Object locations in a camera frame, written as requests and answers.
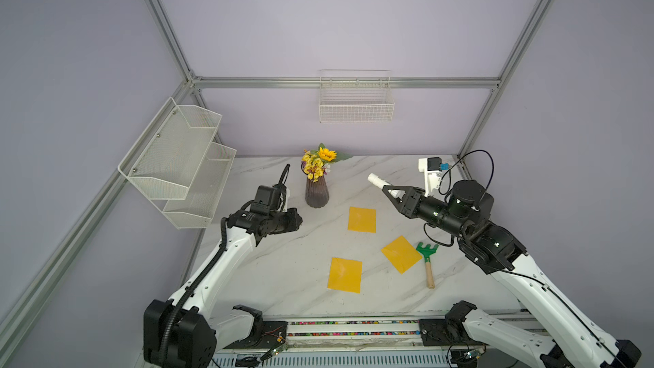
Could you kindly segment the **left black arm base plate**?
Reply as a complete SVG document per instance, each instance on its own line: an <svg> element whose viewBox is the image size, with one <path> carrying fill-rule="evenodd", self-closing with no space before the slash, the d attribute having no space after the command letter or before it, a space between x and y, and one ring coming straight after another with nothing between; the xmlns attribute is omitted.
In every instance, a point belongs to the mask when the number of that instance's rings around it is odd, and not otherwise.
<svg viewBox="0 0 654 368"><path fill-rule="evenodd" d="M286 341L287 321L264 321L246 339L226 346L226 349L272 349Z"/></svg>

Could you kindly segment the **white glue stick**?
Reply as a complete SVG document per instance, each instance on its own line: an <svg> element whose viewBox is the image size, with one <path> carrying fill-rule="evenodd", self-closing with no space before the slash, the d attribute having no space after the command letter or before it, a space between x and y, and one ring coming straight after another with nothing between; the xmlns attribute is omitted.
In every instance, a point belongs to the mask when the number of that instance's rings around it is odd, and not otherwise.
<svg viewBox="0 0 654 368"><path fill-rule="evenodd" d="M388 195L390 195L394 199L399 199L401 197L402 192L395 187L393 187L390 183L386 182L385 180L381 179L378 175L371 173L367 177L368 182L370 182L373 186L386 191Z"/></svg>

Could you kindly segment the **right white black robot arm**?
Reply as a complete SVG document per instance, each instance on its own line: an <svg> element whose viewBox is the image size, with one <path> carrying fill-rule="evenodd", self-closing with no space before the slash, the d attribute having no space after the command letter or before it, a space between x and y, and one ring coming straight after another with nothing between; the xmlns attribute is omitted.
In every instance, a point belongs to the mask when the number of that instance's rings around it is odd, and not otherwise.
<svg viewBox="0 0 654 368"><path fill-rule="evenodd" d="M446 315L452 328L529 367L637 366L640 349L596 325L559 292L526 247L491 220L494 199L478 182L456 182L449 201L444 202L421 188L394 186L376 175L369 175L368 180L400 214L449 233L465 257L512 293L547 333L540 336L495 321L465 301Z"/></svg>

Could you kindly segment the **yellow envelope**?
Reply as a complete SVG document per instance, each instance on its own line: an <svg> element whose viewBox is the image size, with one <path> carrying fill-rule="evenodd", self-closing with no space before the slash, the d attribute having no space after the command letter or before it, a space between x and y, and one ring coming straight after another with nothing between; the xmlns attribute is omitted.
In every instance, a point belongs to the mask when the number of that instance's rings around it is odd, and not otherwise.
<svg viewBox="0 0 654 368"><path fill-rule="evenodd" d="M347 229L360 233L376 233L376 210L350 207Z"/></svg>
<svg viewBox="0 0 654 368"><path fill-rule="evenodd" d="M422 260L422 255L404 236L383 247L381 253L399 274L404 274Z"/></svg>
<svg viewBox="0 0 654 368"><path fill-rule="evenodd" d="M327 287L330 290L360 293L363 262L333 257Z"/></svg>

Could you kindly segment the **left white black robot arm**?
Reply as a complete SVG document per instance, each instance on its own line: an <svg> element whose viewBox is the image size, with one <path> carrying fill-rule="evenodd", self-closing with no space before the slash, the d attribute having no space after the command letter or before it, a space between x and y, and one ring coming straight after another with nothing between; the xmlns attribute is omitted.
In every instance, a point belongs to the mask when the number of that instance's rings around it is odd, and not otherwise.
<svg viewBox="0 0 654 368"><path fill-rule="evenodd" d="M143 316L143 359L157 367L207 367L216 351L237 345L249 348L264 335L262 311L233 307L218 322L209 318L218 296L238 266L261 241L297 231L302 218L288 206L286 165L272 187L258 187L254 199L221 218L221 238L192 277L167 300L154 300Z"/></svg>

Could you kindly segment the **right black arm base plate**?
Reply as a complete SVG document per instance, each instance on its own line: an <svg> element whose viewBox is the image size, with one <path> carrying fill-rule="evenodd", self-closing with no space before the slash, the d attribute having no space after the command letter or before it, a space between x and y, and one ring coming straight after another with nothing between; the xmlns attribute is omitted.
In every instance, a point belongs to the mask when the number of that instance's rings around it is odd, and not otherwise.
<svg viewBox="0 0 654 368"><path fill-rule="evenodd" d="M424 347L477 346L482 342L473 340L463 324L456 320L420 319L419 333Z"/></svg>

